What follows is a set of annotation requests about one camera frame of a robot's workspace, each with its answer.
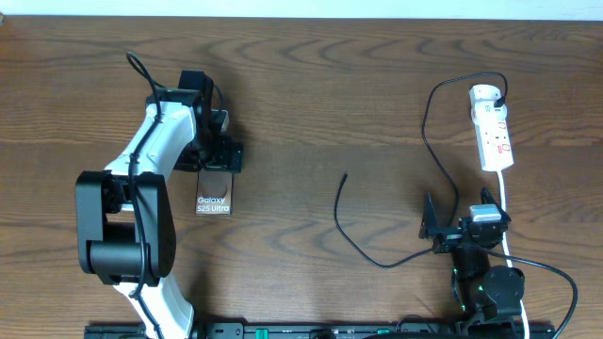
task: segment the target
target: electrical socket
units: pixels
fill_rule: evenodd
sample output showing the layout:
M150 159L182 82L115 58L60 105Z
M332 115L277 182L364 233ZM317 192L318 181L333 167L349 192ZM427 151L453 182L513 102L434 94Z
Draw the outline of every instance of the electrical socket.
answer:
M478 137L481 169L504 170L513 164L511 140L507 128L507 106L495 107L500 90L491 85L476 85L469 91L471 120Z

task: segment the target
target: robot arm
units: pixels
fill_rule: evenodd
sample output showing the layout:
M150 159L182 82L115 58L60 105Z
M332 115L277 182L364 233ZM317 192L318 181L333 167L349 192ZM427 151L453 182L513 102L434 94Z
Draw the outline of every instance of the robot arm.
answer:
M178 89L159 89L162 117L139 149L134 166L137 199L148 257L141 267L134 223L110 222L106 214L132 211L128 189L130 154L152 128L155 98L147 99L142 125L125 150L103 171L84 171L76 187L79 260L125 295L146 325L150 338L188 338L194 311L171 274L176 235L166 183L171 171L240 172L242 147L221 132L228 112L211 109L213 82L203 72L183 71ZM145 279L140 281L140 272ZM129 298L143 283L138 299Z

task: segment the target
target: wood grain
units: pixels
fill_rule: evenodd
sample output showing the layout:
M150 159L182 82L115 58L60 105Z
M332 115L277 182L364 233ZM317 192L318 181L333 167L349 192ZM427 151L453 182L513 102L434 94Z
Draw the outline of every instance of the wood grain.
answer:
M381 271L337 233L340 221L382 262L417 238L424 194L451 193L422 145L432 87L479 71L509 78L515 165L505 172L513 254L571 274L579 306L564 337L603 336L603 25L482 21L9 17L0 27L0 337L81 337L90 322L137 321L123 297L77 263L73 186L138 129L149 89L203 68L245 144L231 218L194 215L196 178L169 182L174 273L206 314L249 321L394 321L459 312L451 262L426 256ZM497 79L483 79L500 85ZM462 209L496 175L480 171L466 92L441 89L428 137ZM559 324L567 283L523 267L531 319Z

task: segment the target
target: white cord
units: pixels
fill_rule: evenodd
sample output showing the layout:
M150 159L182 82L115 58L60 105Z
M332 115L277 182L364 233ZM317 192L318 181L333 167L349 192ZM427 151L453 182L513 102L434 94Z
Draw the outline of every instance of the white cord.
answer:
M503 211L507 212L507 197L505 194L505 181L502 178L502 170L497 170L498 175L498 186L500 187L500 207ZM509 245L507 244L506 232L502 234L502 250L505 255L511 255L509 251ZM511 260L507 260L507 266L513 267ZM526 308L524 307L524 300L519 300L521 305L521 322L524 325L524 339L530 339L530 324L528 323L528 314L526 314Z

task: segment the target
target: white backdrop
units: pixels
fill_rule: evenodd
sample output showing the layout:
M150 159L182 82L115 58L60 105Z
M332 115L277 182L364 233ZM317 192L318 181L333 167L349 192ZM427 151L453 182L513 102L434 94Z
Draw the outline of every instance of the white backdrop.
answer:
M0 0L4 14L603 21L603 0Z

